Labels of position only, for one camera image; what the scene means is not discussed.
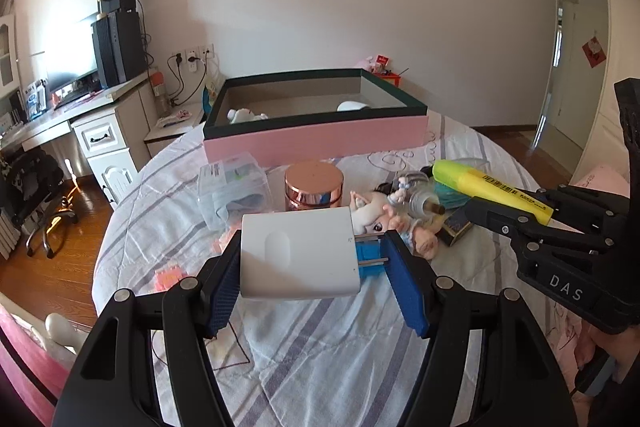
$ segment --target highlighter cap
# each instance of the highlighter cap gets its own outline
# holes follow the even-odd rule
[[[433,164],[433,178],[453,190],[458,190],[460,176],[474,170],[473,167],[462,165],[452,160],[436,160]]]

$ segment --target yellow highlighter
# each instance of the yellow highlighter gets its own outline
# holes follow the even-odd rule
[[[548,225],[554,210],[517,188],[492,178],[473,167],[451,160],[436,160],[433,177],[439,183],[473,198],[483,198],[530,212],[541,225]]]

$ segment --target rose gold lid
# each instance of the rose gold lid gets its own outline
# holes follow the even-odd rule
[[[344,176],[331,163],[316,160],[290,166],[284,173],[285,194],[305,206],[329,206],[342,197]]]

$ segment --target copper jar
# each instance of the copper jar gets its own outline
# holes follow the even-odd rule
[[[342,202],[342,171],[317,160],[296,163],[284,173],[285,210],[335,208]]]

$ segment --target white power adapter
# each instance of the white power adapter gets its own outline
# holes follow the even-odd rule
[[[245,214],[242,218],[242,297],[321,299],[359,291],[348,207]]]

